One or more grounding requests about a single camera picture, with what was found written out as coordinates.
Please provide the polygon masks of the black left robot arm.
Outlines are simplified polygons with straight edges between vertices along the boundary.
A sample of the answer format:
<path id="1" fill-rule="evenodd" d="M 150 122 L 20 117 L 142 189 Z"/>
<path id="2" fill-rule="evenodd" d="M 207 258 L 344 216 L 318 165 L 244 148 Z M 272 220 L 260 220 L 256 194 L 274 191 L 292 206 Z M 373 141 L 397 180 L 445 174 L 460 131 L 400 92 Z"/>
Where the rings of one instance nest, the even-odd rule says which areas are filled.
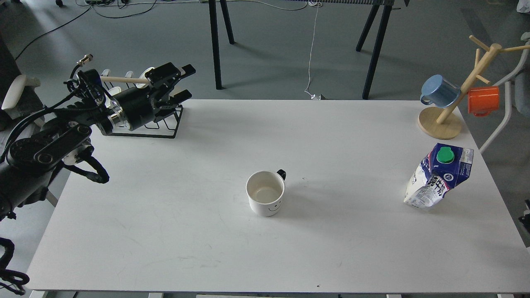
<path id="1" fill-rule="evenodd" d="M 21 119 L 6 138 L 1 154 L 1 219 L 15 219 L 15 208 L 47 198 L 62 169 L 105 184 L 108 172 L 93 156 L 91 126 L 105 136 L 133 136 L 134 130 L 173 116 L 179 123 L 188 90 L 175 91 L 182 80 L 195 74 L 188 64 L 168 62 L 147 69 L 138 79 L 102 76 L 81 67 L 93 56 L 85 55 L 74 66 L 65 85 L 69 94 L 51 107 Z"/>

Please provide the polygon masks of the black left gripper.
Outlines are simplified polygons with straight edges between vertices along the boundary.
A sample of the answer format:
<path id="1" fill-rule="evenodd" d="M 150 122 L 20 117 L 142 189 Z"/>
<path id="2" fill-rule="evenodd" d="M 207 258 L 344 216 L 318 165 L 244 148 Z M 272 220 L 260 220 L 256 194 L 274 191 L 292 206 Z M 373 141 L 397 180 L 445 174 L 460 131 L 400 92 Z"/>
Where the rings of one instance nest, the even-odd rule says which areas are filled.
<path id="1" fill-rule="evenodd" d="M 168 62 L 145 73 L 152 87 L 131 87 L 124 91 L 121 87 L 112 87 L 108 91 L 110 130 L 123 127 L 133 131 L 149 122 L 156 123 L 168 117 L 193 96 L 188 90 L 169 94 L 168 87 L 195 73 L 196 69 L 191 64 L 176 67 Z"/>

